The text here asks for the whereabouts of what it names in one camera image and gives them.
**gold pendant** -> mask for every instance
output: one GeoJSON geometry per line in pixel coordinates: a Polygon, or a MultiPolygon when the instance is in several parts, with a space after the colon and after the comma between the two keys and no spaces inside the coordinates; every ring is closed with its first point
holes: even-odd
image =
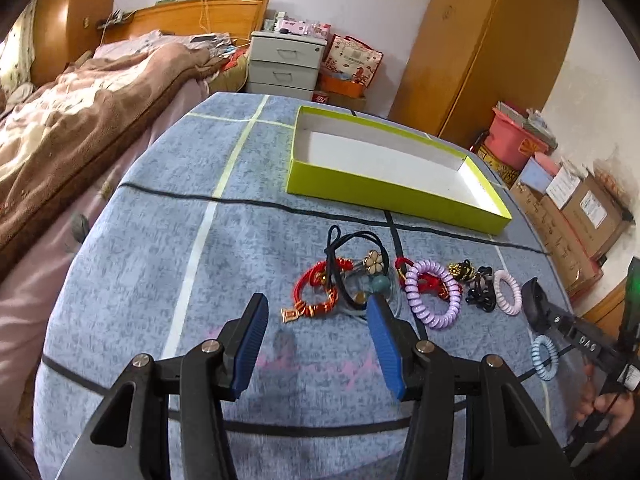
{"type": "Polygon", "coordinates": [[[283,323],[288,323],[289,321],[295,321],[300,317],[300,313],[295,308],[281,308],[280,314],[282,315],[283,323]]]}

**white stripe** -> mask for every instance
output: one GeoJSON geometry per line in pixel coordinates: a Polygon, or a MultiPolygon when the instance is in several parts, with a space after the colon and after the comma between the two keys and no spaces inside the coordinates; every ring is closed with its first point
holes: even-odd
{"type": "Polygon", "coordinates": [[[258,120],[257,122],[259,122],[261,124],[275,124],[276,126],[284,126],[285,128],[289,128],[290,130],[293,130],[293,128],[295,128],[295,126],[293,124],[279,123],[277,121],[262,121],[262,120],[258,120]]]}
{"type": "MultiPolygon", "coordinates": [[[[492,237],[491,235],[489,235],[489,238],[491,238],[492,242],[494,241],[494,237],[492,237]]],[[[494,247],[495,247],[495,251],[498,253],[498,257],[500,258],[500,263],[502,264],[502,268],[507,272],[509,272],[509,269],[507,268],[507,264],[504,262],[504,257],[502,256],[502,251],[500,250],[500,247],[498,247],[497,245],[494,247]]],[[[533,332],[529,327],[529,323],[527,323],[527,332],[529,332],[529,341],[533,343],[533,332]]],[[[551,428],[551,402],[549,401],[549,389],[546,387],[545,381],[540,380],[540,384],[542,386],[542,393],[545,396],[545,420],[546,420],[546,424],[551,428]]]]}
{"type": "MultiPolygon", "coordinates": [[[[251,129],[257,122],[257,119],[260,116],[260,113],[262,112],[262,109],[264,108],[264,105],[267,102],[268,98],[268,96],[264,96],[253,117],[251,117],[251,119],[247,121],[244,130],[240,134],[238,142],[236,142],[236,145],[231,151],[231,155],[229,155],[229,159],[225,164],[225,168],[222,171],[222,175],[220,176],[216,189],[213,190],[212,196],[214,198],[220,198],[222,196],[226,184],[229,181],[229,177],[231,176],[231,172],[233,171],[236,160],[238,160],[238,156],[240,155],[242,146],[244,146],[244,142],[247,140],[251,129]]],[[[193,241],[193,246],[191,247],[191,254],[189,255],[187,268],[184,273],[184,278],[182,279],[182,287],[180,288],[178,300],[175,303],[174,318],[171,321],[169,335],[167,336],[166,342],[164,343],[164,348],[162,349],[162,355],[160,357],[161,359],[170,359],[171,357],[175,357],[175,353],[178,349],[180,337],[182,336],[182,329],[184,327],[184,320],[187,317],[187,308],[191,299],[193,283],[196,279],[196,272],[198,270],[198,265],[200,264],[202,251],[204,250],[204,243],[207,240],[207,235],[209,234],[209,230],[211,229],[211,225],[213,224],[213,219],[216,215],[217,207],[218,202],[209,202],[207,204],[207,208],[204,211],[202,223],[200,224],[200,228],[198,229],[196,238],[193,241]]]]}
{"type": "Polygon", "coordinates": [[[251,119],[230,119],[226,117],[217,117],[215,115],[199,114],[196,112],[187,112],[185,115],[188,115],[191,117],[199,117],[201,119],[215,119],[217,121],[228,121],[231,123],[247,123],[251,120],[251,119]]]}

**purple spiral hair tie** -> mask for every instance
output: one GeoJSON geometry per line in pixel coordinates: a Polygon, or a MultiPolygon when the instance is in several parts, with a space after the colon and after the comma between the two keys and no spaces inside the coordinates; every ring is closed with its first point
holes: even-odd
{"type": "Polygon", "coordinates": [[[433,260],[420,260],[407,269],[404,280],[404,292],[409,301],[409,306],[421,322],[429,328],[441,329],[451,325],[458,316],[460,310],[460,288],[447,267],[433,260]],[[428,273],[442,280],[449,291],[449,308],[444,314],[434,314],[424,306],[418,293],[418,275],[428,273]]]}

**cardboard box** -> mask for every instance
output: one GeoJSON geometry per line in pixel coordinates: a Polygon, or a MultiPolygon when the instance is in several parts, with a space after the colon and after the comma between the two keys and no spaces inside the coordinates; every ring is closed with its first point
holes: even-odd
{"type": "Polygon", "coordinates": [[[469,152],[393,124],[312,106],[298,109],[287,192],[490,234],[511,221],[469,152]]]}
{"type": "Polygon", "coordinates": [[[589,174],[562,209],[590,258],[606,254],[633,219],[589,174]]]}
{"type": "Polygon", "coordinates": [[[597,282],[602,270],[587,256],[580,240],[553,201],[548,196],[536,196],[521,182],[514,184],[511,193],[551,254],[564,290],[574,296],[597,282]]]}
{"type": "Polygon", "coordinates": [[[367,106],[367,98],[364,96],[354,98],[334,92],[327,92],[326,94],[329,96],[328,104],[333,106],[347,108],[347,110],[353,110],[354,112],[363,112],[365,106],[367,106]]]}
{"type": "Polygon", "coordinates": [[[545,192],[551,197],[556,207],[562,209],[574,195],[578,186],[580,186],[580,178],[563,166],[546,187],[545,192]]]}

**teal bead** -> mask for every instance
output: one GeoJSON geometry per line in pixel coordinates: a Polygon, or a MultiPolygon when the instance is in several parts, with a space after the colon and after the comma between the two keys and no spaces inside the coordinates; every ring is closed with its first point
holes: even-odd
{"type": "Polygon", "coordinates": [[[371,290],[385,294],[391,290],[391,281],[384,274],[379,274],[371,280],[371,290]]]}

